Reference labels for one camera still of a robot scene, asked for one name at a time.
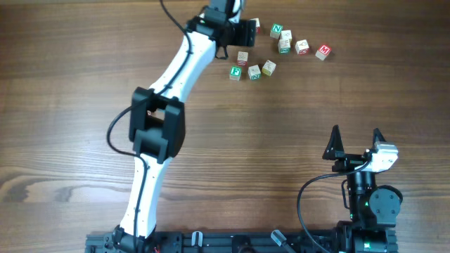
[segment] wood grain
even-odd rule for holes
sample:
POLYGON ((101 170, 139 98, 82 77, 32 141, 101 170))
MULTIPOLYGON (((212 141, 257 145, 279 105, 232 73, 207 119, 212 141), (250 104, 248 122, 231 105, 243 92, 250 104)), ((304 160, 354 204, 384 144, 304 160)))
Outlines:
MULTIPOLYGON (((204 1, 168 1, 184 22, 204 1)), ((400 252, 450 245, 450 4, 444 1, 249 1, 260 19, 254 48, 229 48, 186 104, 184 147, 165 177, 158 229, 300 229, 295 197, 330 172, 321 159, 339 124, 347 152, 379 127, 399 160, 379 184, 404 194, 400 252), (277 22, 308 56, 278 55, 277 22), (314 57, 321 45, 333 54, 314 57), (229 80, 238 51, 272 77, 229 80)), ((125 212, 133 160, 105 143, 110 120, 178 50, 181 34, 156 1, 0 6, 0 249, 82 252, 85 235, 110 231, 125 212)), ((130 149, 127 120, 114 143, 130 149)), ((348 219, 340 179, 304 196, 311 228, 348 219)))

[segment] toy block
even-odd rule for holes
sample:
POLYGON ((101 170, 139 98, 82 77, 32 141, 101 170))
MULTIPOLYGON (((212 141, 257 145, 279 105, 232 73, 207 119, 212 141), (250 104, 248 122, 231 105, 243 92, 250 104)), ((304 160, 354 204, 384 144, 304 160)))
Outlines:
POLYGON ((275 71, 275 67, 276 67, 275 63, 271 62, 270 60, 267 60, 266 64, 264 64, 264 67, 262 67, 262 72, 264 74, 267 74, 268 76, 271 76, 275 71))
POLYGON ((259 70, 258 65, 248 68, 248 76, 250 77, 250 80, 256 80, 261 78, 261 70, 259 70))
POLYGON ((295 43, 295 50, 299 55, 307 54, 309 52, 308 41, 306 39, 297 41, 297 43, 295 43))
POLYGON ((247 52, 238 52, 238 65, 239 66, 247 66, 248 62, 248 53, 247 52))
POLYGON ((230 71, 230 79, 239 81, 242 69, 240 67, 233 66, 230 71))
POLYGON ((272 25, 272 29, 270 30, 270 37, 274 39, 280 39, 281 31, 283 31, 283 26, 279 24, 272 25))
POLYGON ((260 33, 261 32, 261 26, 259 25, 259 18, 253 18, 251 20, 256 21, 256 33, 260 33))
POLYGON ((316 52, 316 57, 321 60, 325 60, 325 58, 330 54, 330 52, 331 52, 331 47, 329 47, 327 45, 322 45, 316 52))
POLYGON ((280 39, 278 42, 278 52, 279 53, 289 53, 290 43, 289 39, 280 39))
POLYGON ((289 39, 289 43, 292 43, 292 41, 293 41, 293 34, 292 34, 292 32, 290 32, 290 30, 281 31, 280 39, 289 39))

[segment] black cable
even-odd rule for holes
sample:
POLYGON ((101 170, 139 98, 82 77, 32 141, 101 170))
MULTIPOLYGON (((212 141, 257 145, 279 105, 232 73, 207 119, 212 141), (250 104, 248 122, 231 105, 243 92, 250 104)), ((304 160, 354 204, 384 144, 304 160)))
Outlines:
MULTIPOLYGON (((189 58, 191 57, 191 54, 192 54, 192 42, 191 42, 191 38, 188 36, 187 31, 174 19, 174 17, 172 17, 172 15, 170 15, 169 11, 166 9, 166 7, 163 4, 162 0, 160 0, 160 4, 161 4, 162 9, 166 13, 166 15, 169 17, 169 19, 183 32, 184 36, 186 36, 186 38, 188 40, 188 51, 187 51, 186 57, 184 58, 184 61, 182 62, 180 68, 175 72, 174 76, 169 80, 169 82, 164 85, 164 88, 162 88, 162 90, 156 94, 156 96, 160 96, 161 94, 163 94, 164 92, 166 92, 168 89, 170 89, 172 87, 172 83, 178 77, 179 73, 184 69, 184 67, 186 66, 186 63, 188 62, 188 60, 189 60, 189 58)), ((150 98, 143 99, 143 100, 135 103, 134 105, 129 106, 127 109, 123 110, 111 122, 110 126, 108 127, 107 133, 106 133, 106 141, 108 142, 108 145, 110 146, 110 148, 112 150, 114 150, 115 152, 117 152, 119 154, 122 154, 122 155, 128 155, 128 156, 132 156, 132 157, 137 157, 143 163, 143 177, 142 177, 141 187, 139 188, 139 194, 138 194, 138 199, 136 201, 136 207, 134 209, 134 222, 133 222, 134 239, 133 239, 133 247, 134 247, 134 251, 135 252, 138 252, 137 241, 136 241, 137 240, 137 235, 136 235, 137 234, 137 220, 138 220, 137 218, 138 218, 138 213, 140 211, 139 210, 139 206, 141 204, 142 192, 143 192, 143 188, 144 188, 144 185, 145 185, 145 182, 146 182, 147 171, 148 171, 149 168, 148 168, 148 165, 147 165, 146 161, 139 154, 134 154, 134 153, 130 153, 130 152, 126 152, 126 151, 122 151, 122 150, 117 149, 111 143, 111 132, 113 131, 113 128, 117 124, 117 122, 124 115, 126 115, 128 112, 134 110, 138 106, 149 102, 149 100, 150 100, 150 98)))
POLYGON ((345 182, 347 182, 347 179, 345 179, 341 184, 340 184, 340 190, 342 191, 342 198, 344 199, 344 207, 347 208, 348 210, 350 210, 350 207, 347 206, 347 197, 345 197, 345 182))
POLYGON ((360 168, 355 169, 354 171, 349 171, 349 172, 343 172, 343 173, 334 173, 334 174, 326 174, 326 175, 322 175, 322 176, 317 176, 316 178, 313 178, 309 181, 307 181, 302 188, 300 189, 298 196, 297 196, 297 214, 298 214, 298 219, 300 220, 300 223, 302 224, 303 230, 304 232, 308 235, 308 237, 311 239, 311 241, 317 245, 320 249, 322 249, 322 251, 324 251, 325 253, 330 253, 327 249, 325 249, 324 247, 322 247, 322 245, 320 245, 318 242, 315 241, 315 239, 312 237, 311 233, 308 231, 306 225, 304 224, 304 221, 302 219, 302 213, 301 213, 301 209, 300 209, 300 200, 302 198, 302 193, 304 191, 304 189, 310 185, 311 183, 317 181, 317 180, 321 180, 321 179, 328 179, 328 178, 332 178, 332 177, 336 177, 336 176, 346 176, 346 175, 350 175, 353 173, 357 173, 362 171, 363 169, 365 169, 368 164, 371 161, 368 160, 365 164, 363 164, 360 168))
POLYGON ((240 6, 239 6, 239 10, 236 11, 235 13, 233 13, 233 15, 231 16, 231 18, 236 17, 236 15, 239 13, 239 11, 244 11, 244 4, 243 4, 243 0, 240 0, 240 6))
POLYGON ((216 53, 216 59, 219 59, 219 60, 228 60, 228 52, 226 51, 226 46, 223 46, 223 48, 224 48, 224 55, 225 56, 222 56, 222 57, 217 57, 217 53, 216 53))

